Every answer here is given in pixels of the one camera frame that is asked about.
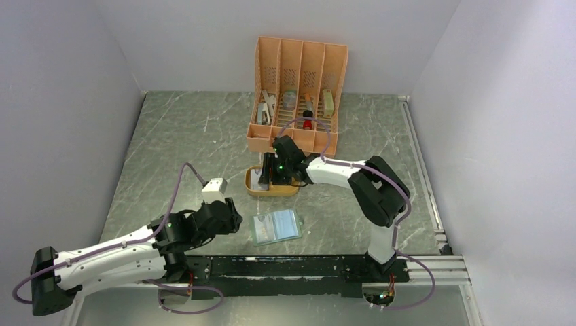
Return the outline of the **silver credit card stack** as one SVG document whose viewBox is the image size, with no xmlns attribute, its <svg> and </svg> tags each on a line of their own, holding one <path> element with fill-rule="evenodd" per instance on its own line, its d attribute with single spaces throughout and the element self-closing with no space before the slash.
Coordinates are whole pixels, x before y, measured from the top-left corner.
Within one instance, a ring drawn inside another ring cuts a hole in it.
<svg viewBox="0 0 576 326">
<path fill-rule="evenodd" d="M 250 190 L 255 192 L 266 192 L 269 190 L 269 185 L 264 183 L 262 178 L 261 169 L 253 169 L 250 171 Z"/>
</svg>

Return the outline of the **silver VIP credit card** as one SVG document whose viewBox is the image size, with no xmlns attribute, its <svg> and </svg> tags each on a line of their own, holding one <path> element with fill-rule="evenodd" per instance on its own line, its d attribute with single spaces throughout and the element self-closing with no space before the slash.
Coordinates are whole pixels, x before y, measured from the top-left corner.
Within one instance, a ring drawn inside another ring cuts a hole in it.
<svg viewBox="0 0 576 326">
<path fill-rule="evenodd" d="M 273 218 L 270 214 L 253 218 L 255 241 L 258 245 L 276 240 Z"/>
</svg>

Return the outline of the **mint green card holder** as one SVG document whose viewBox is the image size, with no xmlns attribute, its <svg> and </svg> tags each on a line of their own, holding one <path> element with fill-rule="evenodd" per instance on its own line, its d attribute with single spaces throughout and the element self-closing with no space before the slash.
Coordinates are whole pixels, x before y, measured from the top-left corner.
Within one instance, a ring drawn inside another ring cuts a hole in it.
<svg viewBox="0 0 576 326">
<path fill-rule="evenodd" d="M 302 223 L 293 209 L 254 215 L 249 221 L 255 247 L 302 237 Z"/>
</svg>

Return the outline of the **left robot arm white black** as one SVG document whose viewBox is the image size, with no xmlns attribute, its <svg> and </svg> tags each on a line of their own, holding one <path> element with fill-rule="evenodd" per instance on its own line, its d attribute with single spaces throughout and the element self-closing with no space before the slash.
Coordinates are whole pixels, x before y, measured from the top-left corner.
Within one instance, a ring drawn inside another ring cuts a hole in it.
<svg viewBox="0 0 576 326">
<path fill-rule="evenodd" d="M 186 252 L 239 230 L 231 198 L 159 218 L 125 236 L 85 249 L 36 251 L 30 270 L 33 316 L 68 308 L 78 295 L 141 280 L 177 283 L 190 273 Z"/>
</svg>

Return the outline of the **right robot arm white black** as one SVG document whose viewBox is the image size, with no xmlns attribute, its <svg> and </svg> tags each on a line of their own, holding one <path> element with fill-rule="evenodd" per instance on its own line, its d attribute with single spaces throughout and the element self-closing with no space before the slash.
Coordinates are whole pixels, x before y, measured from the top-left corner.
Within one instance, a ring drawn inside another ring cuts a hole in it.
<svg viewBox="0 0 576 326">
<path fill-rule="evenodd" d="M 366 270 L 375 281 L 393 271 L 397 259 L 399 224 L 412 210 L 410 191 L 380 156 L 347 161 L 328 158 L 324 153 L 306 155 L 289 136 L 276 137 L 272 152 L 264 154 L 259 183 L 306 187 L 327 184 L 349 189 L 363 216 L 371 223 L 366 252 Z"/>
</svg>

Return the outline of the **yellow oval tray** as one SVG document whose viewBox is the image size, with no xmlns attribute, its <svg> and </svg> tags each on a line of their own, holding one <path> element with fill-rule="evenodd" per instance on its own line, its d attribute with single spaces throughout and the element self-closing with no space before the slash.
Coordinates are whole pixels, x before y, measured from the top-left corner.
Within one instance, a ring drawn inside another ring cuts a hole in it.
<svg viewBox="0 0 576 326">
<path fill-rule="evenodd" d="M 273 185 L 269 184 L 269 190 L 266 192 L 255 192 L 250 190 L 250 171 L 253 169 L 262 169 L 261 166 L 251 166 L 245 172 L 245 189 L 251 196 L 268 196 L 268 197 L 290 197 L 299 191 L 299 187 L 294 185 Z"/>
</svg>

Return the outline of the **grey stapler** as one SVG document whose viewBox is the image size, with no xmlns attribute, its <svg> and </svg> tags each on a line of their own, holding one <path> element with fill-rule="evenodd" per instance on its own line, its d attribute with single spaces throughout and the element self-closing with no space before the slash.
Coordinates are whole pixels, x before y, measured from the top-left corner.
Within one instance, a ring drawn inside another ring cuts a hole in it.
<svg viewBox="0 0 576 326">
<path fill-rule="evenodd" d="M 254 122 L 259 125 L 271 126 L 276 107 L 276 95 L 262 90 L 259 102 L 255 109 Z"/>
</svg>

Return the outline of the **red black marker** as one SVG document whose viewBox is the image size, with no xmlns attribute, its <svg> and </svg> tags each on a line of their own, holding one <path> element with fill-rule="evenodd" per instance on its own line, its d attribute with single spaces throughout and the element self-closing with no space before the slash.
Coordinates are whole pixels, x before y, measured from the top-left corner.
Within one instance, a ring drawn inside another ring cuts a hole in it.
<svg viewBox="0 0 576 326">
<path fill-rule="evenodd" d="M 311 118 L 314 116 L 314 107 L 313 107 L 313 101 L 309 93 L 304 94 L 304 101 L 306 104 L 306 109 L 302 113 L 302 116 L 304 117 L 302 128 L 304 130 L 313 130 L 314 124 Z"/>
</svg>

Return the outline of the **clear tape roll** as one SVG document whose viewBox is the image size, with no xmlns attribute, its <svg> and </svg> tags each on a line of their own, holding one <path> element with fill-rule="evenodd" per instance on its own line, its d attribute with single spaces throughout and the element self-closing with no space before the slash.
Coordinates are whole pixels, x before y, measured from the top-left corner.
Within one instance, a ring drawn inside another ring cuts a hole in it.
<svg viewBox="0 0 576 326">
<path fill-rule="evenodd" d="M 296 108 L 298 94 L 296 90 L 286 90 L 282 95 L 282 107 L 284 110 L 293 111 Z"/>
</svg>

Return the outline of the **pale green eraser box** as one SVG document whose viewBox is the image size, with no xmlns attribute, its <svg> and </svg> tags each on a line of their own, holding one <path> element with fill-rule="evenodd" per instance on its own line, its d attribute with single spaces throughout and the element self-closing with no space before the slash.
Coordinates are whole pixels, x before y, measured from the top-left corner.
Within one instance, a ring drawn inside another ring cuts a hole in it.
<svg viewBox="0 0 576 326">
<path fill-rule="evenodd" d="M 335 112 L 334 96 L 330 89 L 322 90 L 322 114 L 325 119 L 331 119 Z"/>
</svg>

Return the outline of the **orange desk file organizer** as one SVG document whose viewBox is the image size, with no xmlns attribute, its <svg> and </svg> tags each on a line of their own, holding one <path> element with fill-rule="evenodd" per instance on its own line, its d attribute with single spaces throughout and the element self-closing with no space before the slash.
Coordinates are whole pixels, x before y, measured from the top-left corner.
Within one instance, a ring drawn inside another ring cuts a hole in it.
<svg viewBox="0 0 576 326">
<path fill-rule="evenodd" d="M 247 129 L 249 151 L 272 151 L 272 142 L 281 135 L 290 136 L 305 153 L 324 153 L 332 157 L 338 143 L 338 113 L 348 64 L 346 45 L 260 36 L 255 47 L 255 103 Z M 331 119 L 322 114 L 322 90 L 330 89 L 335 112 Z M 276 95 L 271 126 L 254 122 L 261 91 Z M 296 90 L 298 101 L 293 111 L 284 110 L 282 95 Z M 304 94 L 313 101 L 313 130 L 304 130 Z"/>
</svg>

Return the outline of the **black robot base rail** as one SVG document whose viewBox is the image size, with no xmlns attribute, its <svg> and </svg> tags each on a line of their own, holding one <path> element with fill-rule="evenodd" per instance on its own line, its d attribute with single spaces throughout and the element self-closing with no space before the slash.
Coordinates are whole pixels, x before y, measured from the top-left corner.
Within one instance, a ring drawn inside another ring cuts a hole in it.
<svg viewBox="0 0 576 326">
<path fill-rule="evenodd" d="M 169 285 L 192 284 L 192 299 L 277 295 L 340 295 L 362 298 L 363 286 L 391 281 L 406 283 L 407 262 L 396 259 L 380 274 L 368 266 L 366 254 L 352 255 L 187 255 L 175 269 L 156 281 Z"/>
</svg>

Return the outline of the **aluminium table edge rail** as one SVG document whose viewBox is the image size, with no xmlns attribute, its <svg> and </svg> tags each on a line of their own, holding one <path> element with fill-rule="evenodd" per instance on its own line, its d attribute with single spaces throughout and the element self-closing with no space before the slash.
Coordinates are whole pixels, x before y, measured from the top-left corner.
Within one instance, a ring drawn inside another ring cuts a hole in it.
<svg viewBox="0 0 576 326">
<path fill-rule="evenodd" d="M 421 255 L 415 257 L 418 261 L 423 263 L 425 267 L 413 262 L 408 264 L 408 272 L 410 275 L 409 283 L 411 285 L 429 285 L 431 284 L 431 280 L 434 279 L 437 286 L 457 287 L 462 290 L 471 284 L 467 267 L 461 256 L 442 253 L 442 250 L 448 249 L 450 244 L 439 215 L 433 188 L 429 180 L 425 161 L 420 150 L 418 137 L 410 115 L 408 106 L 409 97 L 399 96 L 398 99 L 409 132 L 412 151 L 418 169 L 418 176 L 423 185 L 424 194 L 422 196 L 427 204 L 428 215 L 431 220 L 435 244 L 438 251 L 437 255 Z"/>
</svg>

